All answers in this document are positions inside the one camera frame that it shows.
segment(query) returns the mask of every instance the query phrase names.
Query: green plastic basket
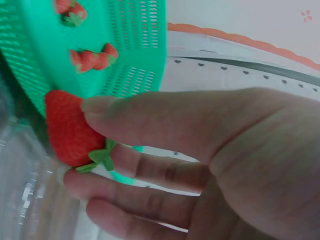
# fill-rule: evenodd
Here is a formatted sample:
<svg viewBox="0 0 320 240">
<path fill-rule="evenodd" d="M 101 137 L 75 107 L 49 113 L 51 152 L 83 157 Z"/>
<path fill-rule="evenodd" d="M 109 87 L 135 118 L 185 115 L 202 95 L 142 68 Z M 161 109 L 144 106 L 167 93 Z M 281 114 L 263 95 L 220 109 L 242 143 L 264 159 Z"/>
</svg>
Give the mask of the green plastic basket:
<svg viewBox="0 0 320 240">
<path fill-rule="evenodd" d="M 130 97 L 157 91 L 166 62 L 165 0 L 78 0 L 88 17 L 79 27 L 61 24 L 54 0 L 0 0 L 0 49 L 34 105 L 62 89 L 82 98 Z M 77 74 L 69 50 L 119 51 L 115 65 Z"/>
</svg>

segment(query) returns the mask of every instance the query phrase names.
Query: strawberry decoration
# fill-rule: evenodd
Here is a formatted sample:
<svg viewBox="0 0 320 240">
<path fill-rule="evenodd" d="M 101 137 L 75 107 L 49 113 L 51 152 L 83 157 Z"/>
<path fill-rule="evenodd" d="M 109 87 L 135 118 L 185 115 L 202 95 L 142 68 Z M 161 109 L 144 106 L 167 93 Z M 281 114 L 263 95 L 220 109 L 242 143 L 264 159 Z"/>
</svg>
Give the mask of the strawberry decoration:
<svg viewBox="0 0 320 240">
<path fill-rule="evenodd" d="M 117 49 L 111 43 L 107 43 L 104 46 L 103 52 L 108 54 L 108 56 L 109 56 L 109 65 L 114 64 L 117 61 L 117 59 L 119 58 L 119 53 L 118 53 Z"/>
<path fill-rule="evenodd" d="M 79 56 L 82 63 L 82 69 L 79 71 L 80 73 L 90 71 L 98 61 L 98 55 L 93 51 L 84 50 L 79 53 Z"/>
<path fill-rule="evenodd" d="M 109 65 L 109 56 L 105 52 L 99 52 L 97 54 L 97 61 L 95 62 L 93 68 L 95 70 L 104 70 Z"/>
<path fill-rule="evenodd" d="M 64 14 L 71 5 L 75 4 L 75 0 L 55 0 L 55 8 L 58 14 Z"/>
<path fill-rule="evenodd" d="M 87 10 L 77 1 L 74 1 L 67 12 L 64 13 L 62 23 L 68 27 L 79 27 L 88 17 Z"/>
<path fill-rule="evenodd" d="M 80 173 L 99 164 L 114 169 L 110 152 L 116 143 L 94 131 L 81 111 L 82 99 L 62 90 L 45 96 L 46 123 L 51 146 L 60 161 Z"/>
<path fill-rule="evenodd" d="M 79 54 L 75 50 L 70 50 L 71 62 L 75 66 L 77 72 L 80 72 L 82 68 L 82 60 Z"/>
</svg>

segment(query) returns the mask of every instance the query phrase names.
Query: strawberry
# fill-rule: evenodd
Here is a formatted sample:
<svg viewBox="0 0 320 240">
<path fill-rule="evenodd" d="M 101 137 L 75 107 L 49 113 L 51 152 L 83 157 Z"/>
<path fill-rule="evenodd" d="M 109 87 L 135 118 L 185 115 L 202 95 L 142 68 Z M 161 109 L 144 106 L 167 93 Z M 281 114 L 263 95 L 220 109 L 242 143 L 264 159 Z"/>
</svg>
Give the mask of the strawberry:
<svg viewBox="0 0 320 240">
<path fill-rule="evenodd" d="M 55 0 L 55 8 L 58 14 L 64 14 L 74 4 L 75 0 Z"/>
<path fill-rule="evenodd" d="M 81 172 L 99 164 L 113 170 L 110 152 L 116 143 L 94 131 L 81 111 L 82 99 L 62 90 L 45 96 L 46 123 L 52 149 L 60 161 Z"/>
<path fill-rule="evenodd" d="M 119 58 L 117 49 L 111 43 L 107 43 L 104 46 L 103 52 L 109 55 L 109 65 L 114 64 Z"/>
<path fill-rule="evenodd" d="M 97 56 L 98 60 L 93 66 L 93 68 L 98 71 L 106 69 L 109 65 L 108 54 L 106 54 L 105 52 L 99 52 Z"/>
<path fill-rule="evenodd" d="M 72 64 L 75 66 L 76 70 L 80 72 L 80 69 L 82 68 L 81 57 L 75 50 L 70 50 L 70 57 Z"/>
<path fill-rule="evenodd" d="M 64 14 L 63 24 L 68 27 L 79 27 L 87 17 L 87 10 L 76 1 Z"/>
<path fill-rule="evenodd" d="M 79 72 L 84 73 L 90 71 L 98 62 L 98 55 L 92 51 L 85 50 L 79 53 L 82 66 Z"/>
</svg>

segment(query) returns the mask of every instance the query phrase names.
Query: clear plastic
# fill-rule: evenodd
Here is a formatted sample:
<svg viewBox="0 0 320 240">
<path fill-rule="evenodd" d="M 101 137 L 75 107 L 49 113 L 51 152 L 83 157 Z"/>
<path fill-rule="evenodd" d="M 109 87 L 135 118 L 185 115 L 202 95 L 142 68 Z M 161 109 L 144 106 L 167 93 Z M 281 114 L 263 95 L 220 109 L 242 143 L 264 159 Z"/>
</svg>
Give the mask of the clear plastic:
<svg viewBox="0 0 320 240">
<path fill-rule="evenodd" d="M 45 151 L 24 123 L 10 119 L 0 135 L 0 239 L 4 240 L 35 239 L 28 236 L 37 231 L 39 205 L 51 173 Z"/>
</svg>

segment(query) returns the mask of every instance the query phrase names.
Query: orange scalloped edge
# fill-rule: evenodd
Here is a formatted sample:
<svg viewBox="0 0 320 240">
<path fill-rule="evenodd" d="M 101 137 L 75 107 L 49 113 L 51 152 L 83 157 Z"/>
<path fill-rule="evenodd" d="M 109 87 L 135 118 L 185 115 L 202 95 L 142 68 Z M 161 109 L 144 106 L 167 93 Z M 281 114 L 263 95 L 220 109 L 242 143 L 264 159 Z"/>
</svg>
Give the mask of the orange scalloped edge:
<svg viewBox="0 0 320 240">
<path fill-rule="evenodd" d="M 247 45 L 256 49 L 264 50 L 273 54 L 277 54 L 279 56 L 285 57 L 287 59 L 291 59 L 295 62 L 301 63 L 313 69 L 320 71 L 320 64 L 315 63 L 309 58 L 304 56 L 298 56 L 294 52 L 289 51 L 284 48 L 278 48 L 270 43 L 264 41 L 252 40 L 249 37 L 226 33 L 224 31 L 214 29 L 214 28 L 200 28 L 198 26 L 190 25 L 190 24 L 173 24 L 168 23 L 168 30 L 176 31 L 176 32 L 185 32 L 185 33 L 193 33 L 193 34 L 205 34 L 211 37 L 228 40 L 231 42 Z"/>
</svg>

